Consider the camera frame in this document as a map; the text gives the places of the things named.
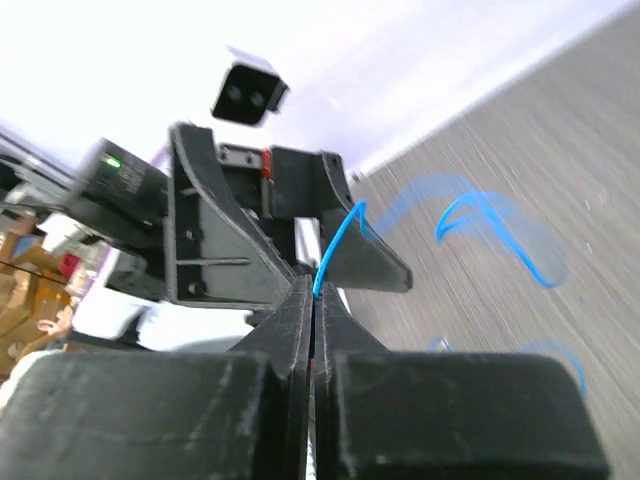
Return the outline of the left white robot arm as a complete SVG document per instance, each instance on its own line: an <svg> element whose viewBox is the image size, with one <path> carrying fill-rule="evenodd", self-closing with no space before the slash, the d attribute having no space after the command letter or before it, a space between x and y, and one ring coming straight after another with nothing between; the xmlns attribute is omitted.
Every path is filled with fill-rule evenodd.
<svg viewBox="0 0 640 480"><path fill-rule="evenodd" d="M405 293L411 269L381 229L346 219L354 202L340 156L280 146L216 144L188 123L168 133L161 171L109 140L70 176L3 134L1 154L37 192L37 209L68 215L110 241L132 263L109 284L184 307L275 310L305 269L295 222L315 219L328 245L321 277L338 288Z"/></svg>

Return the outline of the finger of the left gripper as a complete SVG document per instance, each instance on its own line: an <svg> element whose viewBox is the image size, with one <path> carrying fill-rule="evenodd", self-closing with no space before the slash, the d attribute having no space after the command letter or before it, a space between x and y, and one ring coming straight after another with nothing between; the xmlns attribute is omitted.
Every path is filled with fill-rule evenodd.
<svg viewBox="0 0 640 480"><path fill-rule="evenodd" d="M277 306L295 275L236 202L217 159L213 131L169 129L165 281L182 306Z"/></svg>
<svg viewBox="0 0 640 480"><path fill-rule="evenodd" d="M347 185L342 159L319 155L321 279L339 288L406 293L411 268L373 230Z"/></svg>

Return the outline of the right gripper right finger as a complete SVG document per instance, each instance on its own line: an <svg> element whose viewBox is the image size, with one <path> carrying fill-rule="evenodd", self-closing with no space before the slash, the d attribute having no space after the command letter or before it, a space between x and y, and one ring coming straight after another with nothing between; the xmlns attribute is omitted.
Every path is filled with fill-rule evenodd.
<svg viewBox="0 0 640 480"><path fill-rule="evenodd" d="M606 479L611 468L559 361L518 353L392 351L316 299L321 479Z"/></svg>

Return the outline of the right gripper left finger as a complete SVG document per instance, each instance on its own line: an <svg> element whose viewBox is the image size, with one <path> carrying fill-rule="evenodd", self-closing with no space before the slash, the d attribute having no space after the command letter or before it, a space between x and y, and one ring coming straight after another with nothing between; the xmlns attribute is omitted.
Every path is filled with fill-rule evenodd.
<svg viewBox="0 0 640 480"><path fill-rule="evenodd" d="M1 419L5 479L300 479L310 277L224 353L53 354Z"/></svg>

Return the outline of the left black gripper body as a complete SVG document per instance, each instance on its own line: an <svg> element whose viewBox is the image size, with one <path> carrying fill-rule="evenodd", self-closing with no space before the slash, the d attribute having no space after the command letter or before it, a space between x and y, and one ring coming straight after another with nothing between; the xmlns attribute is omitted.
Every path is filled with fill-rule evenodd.
<svg viewBox="0 0 640 480"><path fill-rule="evenodd" d="M299 251L296 220L324 222L330 154L220 143L217 158L236 202L281 258L295 270L313 270L318 262Z"/></svg>

